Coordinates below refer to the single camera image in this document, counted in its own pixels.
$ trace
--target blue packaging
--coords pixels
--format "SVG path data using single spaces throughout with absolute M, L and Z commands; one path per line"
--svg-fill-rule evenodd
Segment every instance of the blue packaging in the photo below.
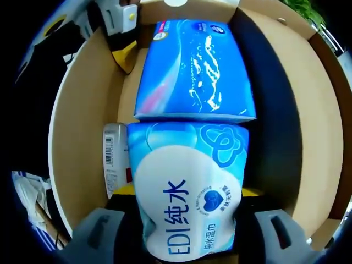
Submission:
M 226 123 L 254 119 L 251 85 L 227 24 L 159 22 L 144 65 L 134 117 Z
M 155 257 L 191 261 L 230 250 L 241 199 L 248 131 L 228 124 L 129 124 L 131 172 Z

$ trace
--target heart logo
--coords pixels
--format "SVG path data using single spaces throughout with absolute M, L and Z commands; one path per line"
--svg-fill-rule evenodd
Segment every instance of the heart logo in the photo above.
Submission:
M 217 191 L 209 191 L 204 195 L 205 205 L 204 210 L 212 212 L 222 203 L 224 198 Z

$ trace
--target barcode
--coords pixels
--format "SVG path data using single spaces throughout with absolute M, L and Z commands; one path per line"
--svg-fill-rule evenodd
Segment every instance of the barcode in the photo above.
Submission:
M 113 137 L 111 136 L 107 136 L 105 138 L 105 163 L 107 165 L 113 165 L 113 144 L 114 144 L 114 140 Z

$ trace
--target wet wipes package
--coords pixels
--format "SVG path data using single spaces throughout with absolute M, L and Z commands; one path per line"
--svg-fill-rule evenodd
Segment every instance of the wet wipes package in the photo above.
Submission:
M 226 24 L 202 20 L 157 24 L 135 118 L 239 123 L 255 117 L 245 65 Z
M 236 125 L 128 125 L 144 241 L 153 256 L 182 262 L 233 247 L 248 140 Z

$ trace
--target white wave pattern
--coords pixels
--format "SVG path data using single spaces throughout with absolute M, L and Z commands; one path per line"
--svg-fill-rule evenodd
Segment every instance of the white wave pattern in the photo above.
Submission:
M 213 64 L 215 65 L 215 69 L 212 69 L 207 61 L 204 62 L 204 66 L 205 66 L 205 70 L 206 70 L 207 75 L 209 76 L 209 78 L 212 81 L 211 83 L 212 83 L 212 86 L 213 86 L 213 94 L 209 98 L 209 100 L 207 101 L 207 103 L 212 107 L 212 111 L 211 112 L 213 112 L 213 111 L 215 111 L 215 110 L 220 108 L 221 93 L 219 93 L 219 95 L 218 95 L 218 103 L 216 103 L 214 101 L 214 99 L 215 99 L 216 93 L 217 93 L 216 83 L 220 79 L 220 70 L 219 70 L 218 62 L 214 58 L 214 56 L 212 54 L 211 40 L 212 40 L 211 36 L 207 36 L 206 37 L 206 39 L 205 39 L 205 51 L 209 55 L 209 57 L 212 59 Z

